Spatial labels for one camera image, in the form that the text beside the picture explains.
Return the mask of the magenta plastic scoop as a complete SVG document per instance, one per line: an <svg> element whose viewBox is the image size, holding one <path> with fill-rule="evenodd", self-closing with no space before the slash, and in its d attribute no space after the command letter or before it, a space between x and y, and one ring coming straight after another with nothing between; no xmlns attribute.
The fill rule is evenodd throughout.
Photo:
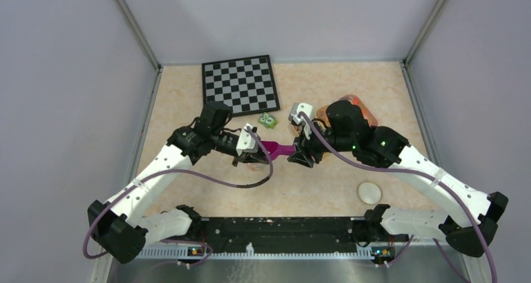
<svg viewBox="0 0 531 283"><path fill-rule="evenodd" d="M290 156L296 151L294 145L281 145L276 141L263 141L271 160L276 160L279 156Z"/></svg>

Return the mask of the clear plastic cup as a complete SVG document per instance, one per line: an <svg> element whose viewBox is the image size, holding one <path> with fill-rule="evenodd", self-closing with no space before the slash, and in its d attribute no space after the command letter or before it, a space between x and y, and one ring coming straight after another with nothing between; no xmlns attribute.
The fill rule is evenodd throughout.
<svg viewBox="0 0 531 283"><path fill-rule="evenodd" d="M269 165L264 163L247 163L246 166L249 170L253 172L259 172L268 168Z"/></svg>

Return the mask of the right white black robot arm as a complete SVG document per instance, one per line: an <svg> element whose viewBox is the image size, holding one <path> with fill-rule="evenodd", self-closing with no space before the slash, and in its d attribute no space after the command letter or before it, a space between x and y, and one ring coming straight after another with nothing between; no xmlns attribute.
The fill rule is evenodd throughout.
<svg viewBox="0 0 531 283"><path fill-rule="evenodd" d="M475 190L426 158L404 136L387 126L371 126L359 106L339 100L326 108L326 120L314 108L295 103L289 121L301 127L290 162L318 164L325 153L363 170L390 173L437 204L436 210L407 210L379 204L364 217L369 236L414 235L446 241L470 257L481 257L492 242L508 204L500 193Z"/></svg>

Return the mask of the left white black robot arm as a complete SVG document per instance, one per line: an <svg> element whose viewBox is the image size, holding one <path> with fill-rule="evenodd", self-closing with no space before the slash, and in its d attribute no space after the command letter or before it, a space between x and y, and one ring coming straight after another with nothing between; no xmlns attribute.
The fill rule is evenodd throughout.
<svg viewBox="0 0 531 283"><path fill-rule="evenodd" d="M257 154L272 165L272 157L252 125L238 130L225 126L232 110L222 102L207 103L200 116L188 126L177 128L152 162L124 189L106 202L94 201L88 208L90 227L83 241L83 255L97 259L106 254L122 264L132 261L146 246L170 237L186 241L198 238L201 225L187 207L173 208L145 217L151 204L181 174L193 175L226 187L256 188L272 177L257 183L236 185L192 170L204 156L215 150L239 160Z"/></svg>

